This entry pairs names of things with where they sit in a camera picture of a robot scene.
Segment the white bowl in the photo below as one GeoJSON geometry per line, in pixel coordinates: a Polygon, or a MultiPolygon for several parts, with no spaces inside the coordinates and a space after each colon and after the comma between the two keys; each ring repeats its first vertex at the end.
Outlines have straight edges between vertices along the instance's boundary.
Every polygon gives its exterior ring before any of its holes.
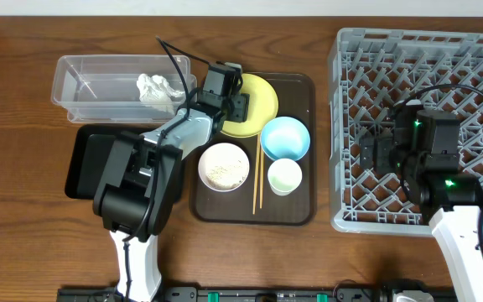
{"type": "Polygon", "coordinates": [[[217,192],[229,192],[246,181],[250,162],[241,147],[233,143],[216,143],[200,156],[197,170],[206,187],[217,192]]]}

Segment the white tissue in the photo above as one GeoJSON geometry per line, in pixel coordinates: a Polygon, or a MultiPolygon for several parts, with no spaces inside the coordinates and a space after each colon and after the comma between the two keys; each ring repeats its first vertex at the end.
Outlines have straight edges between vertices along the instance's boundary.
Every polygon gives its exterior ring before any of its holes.
{"type": "Polygon", "coordinates": [[[184,91],[175,90],[161,75],[141,74],[136,82],[139,101],[161,112],[174,114],[174,104],[185,99],[184,91]]]}

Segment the white cup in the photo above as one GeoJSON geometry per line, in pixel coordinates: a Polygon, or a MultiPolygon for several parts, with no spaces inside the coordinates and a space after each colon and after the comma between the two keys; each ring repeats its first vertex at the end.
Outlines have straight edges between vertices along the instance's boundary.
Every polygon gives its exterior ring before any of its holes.
{"type": "Polygon", "coordinates": [[[268,171],[267,179],[274,194],[285,196],[296,190],[301,184],[303,172],[300,166],[291,159],[274,161],[268,171]]]}

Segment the pile of rice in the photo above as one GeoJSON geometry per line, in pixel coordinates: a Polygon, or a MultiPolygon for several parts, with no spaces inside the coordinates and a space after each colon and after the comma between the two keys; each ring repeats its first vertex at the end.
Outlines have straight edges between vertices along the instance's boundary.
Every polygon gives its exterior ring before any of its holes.
{"type": "Polygon", "coordinates": [[[217,190],[231,190],[240,185],[246,178],[247,168],[241,159],[217,159],[205,168],[205,177],[217,190]]]}

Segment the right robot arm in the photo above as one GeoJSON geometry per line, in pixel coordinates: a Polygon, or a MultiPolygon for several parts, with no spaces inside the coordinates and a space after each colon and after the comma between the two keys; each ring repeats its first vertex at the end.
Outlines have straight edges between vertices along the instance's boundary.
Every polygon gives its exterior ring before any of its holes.
{"type": "Polygon", "coordinates": [[[361,137],[361,167],[399,175],[444,255],[458,300],[483,301],[483,189],[478,177],[460,172],[460,121],[419,102],[392,119],[392,133],[361,137]]]}

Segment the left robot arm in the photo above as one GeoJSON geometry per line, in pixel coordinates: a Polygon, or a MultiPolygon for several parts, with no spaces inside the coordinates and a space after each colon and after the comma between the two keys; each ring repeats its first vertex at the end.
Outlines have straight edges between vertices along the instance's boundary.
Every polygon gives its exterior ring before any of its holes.
{"type": "Polygon", "coordinates": [[[207,144],[226,121],[245,122],[250,97],[241,91],[242,67],[209,65],[201,88],[186,93],[174,118],[159,128],[114,140],[93,199],[118,257],[117,301],[151,301],[162,283],[158,235],[180,192],[184,159],[207,144]]]}

